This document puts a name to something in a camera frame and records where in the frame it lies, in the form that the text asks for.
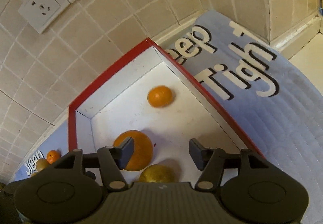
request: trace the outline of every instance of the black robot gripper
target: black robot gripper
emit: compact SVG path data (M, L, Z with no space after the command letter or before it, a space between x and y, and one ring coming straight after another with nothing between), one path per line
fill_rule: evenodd
M292 177L250 149L227 154L206 149L196 139L189 142L196 167L203 171L195 185L213 192L233 215L251 223L300 222L308 206L306 189ZM238 176L220 186L223 170L237 168Z
M189 141L189 154L202 174L194 188L186 182L134 183L129 188L120 170L133 151L131 137L94 154L76 149L4 191L14 195L21 219L35 224L299 223L308 205L306 189L257 153L243 149L227 154L204 148L196 139ZM86 172L91 168L100 169L103 186ZM221 186L226 168L238 169L238 175ZM130 217L134 212L145 214Z

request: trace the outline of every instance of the blue mat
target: blue mat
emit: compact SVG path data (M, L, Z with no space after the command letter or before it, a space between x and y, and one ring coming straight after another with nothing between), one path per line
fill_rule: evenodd
M310 196L303 223L323 223L323 97L291 63L209 11L166 50L227 110L266 159Z

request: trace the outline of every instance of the small orange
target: small orange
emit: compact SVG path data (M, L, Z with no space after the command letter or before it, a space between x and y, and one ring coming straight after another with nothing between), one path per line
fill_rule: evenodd
M125 168L128 171L139 171L144 169L152 159L152 143L144 133L137 130L129 130L122 133L114 141L113 146L119 146L126 137L132 137L135 143L135 150Z
M59 160L60 157L61 157L61 154L58 151L51 150L48 152L46 159L48 163L53 164L55 161Z
M149 91L147 100L153 107L169 105L173 101L172 90L163 85L155 87Z

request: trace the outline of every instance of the orange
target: orange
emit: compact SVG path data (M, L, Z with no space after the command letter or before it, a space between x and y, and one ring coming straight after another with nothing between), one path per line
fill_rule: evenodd
M51 150L48 152L46 159L47 159L48 163L53 164L55 161L59 160L60 157L61 157L61 155L58 151Z
M153 107L166 106L173 101L172 90L163 85L155 87L149 91L147 99Z
M122 133L114 141L113 146L119 146L126 137L132 137L135 143L135 150L125 168L128 171L139 171L144 169L152 159L152 143L144 133L137 130L129 130Z

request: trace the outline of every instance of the mandarin orange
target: mandarin orange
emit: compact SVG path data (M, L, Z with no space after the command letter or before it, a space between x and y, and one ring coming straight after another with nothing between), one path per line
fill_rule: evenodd
M61 157L61 154L58 151L51 150L48 152L46 159L47 159L48 163L53 164L54 162L59 160L60 157Z
M158 86L149 91L147 100L153 107L163 107L173 101L173 93L166 86Z

